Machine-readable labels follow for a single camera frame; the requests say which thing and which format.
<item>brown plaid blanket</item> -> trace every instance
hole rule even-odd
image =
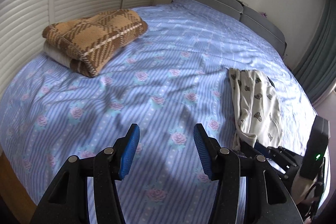
[[[114,10],[47,26],[44,51],[62,65],[88,77],[96,77],[123,47],[147,30],[137,12]]]

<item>screw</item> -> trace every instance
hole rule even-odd
[[[222,148],[219,150],[219,152],[221,152],[221,153],[224,154],[224,155],[227,155],[227,154],[230,153],[230,150],[228,150],[228,149],[225,148],[225,147],[222,147]]]
[[[71,156],[71,157],[68,158],[69,162],[75,162],[76,160],[77,160],[76,156]]]
[[[263,162],[263,161],[265,161],[266,159],[265,159],[264,156],[262,156],[262,155],[258,155],[258,156],[257,156],[257,160]]]
[[[108,147],[104,149],[105,154],[112,154],[114,152],[114,149],[112,147]]]

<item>bed sheet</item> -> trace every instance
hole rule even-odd
[[[148,31],[93,79],[44,54],[24,66],[0,103],[0,143],[37,204],[64,161],[97,154],[140,126],[130,173],[117,183],[127,223],[207,223],[216,182],[193,140],[202,123],[221,146],[235,131],[228,68],[258,69],[279,96],[283,146],[304,154],[316,115],[276,50],[237,20],[192,0],[136,8]],[[89,209],[96,223],[93,185]],[[238,223],[245,206],[241,178]]]

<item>bed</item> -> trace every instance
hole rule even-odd
[[[238,1],[174,0],[134,10],[148,31],[98,77],[71,72],[45,54],[14,77],[0,102],[4,161],[37,204],[70,155],[97,154],[135,122],[140,143],[130,174],[117,184],[126,222],[207,223],[217,183],[202,170],[192,131],[200,122],[222,147],[232,146],[228,68],[262,70],[273,81],[285,148],[305,153],[316,112],[282,61],[282,32]],[[96,223],[92,180],[88,185]],[[244,206],[241,178],[237,223]],[[30,203],[22,222],[32,210]]]

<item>blue gripper pad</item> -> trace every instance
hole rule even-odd
[[[209,179],[213,177],[211,170],[212,160],[211,155],[206,146],[206,141],[209,139],[207,133],[205,132],[202,124],[198,123],[194,126],[194,141],[196,144],[197,152],[201,164],[203,167],[204,174],[206,174]]]
[[[124,151],[120,157],[120,169],[119,178],[122,180],[126,175],[128,175],[129,170],[133,162],[135,151],[140,140],[140,128],[137,124],[132,124],[128,130],[126,136],[124,137],[127,143],[125,144]]]

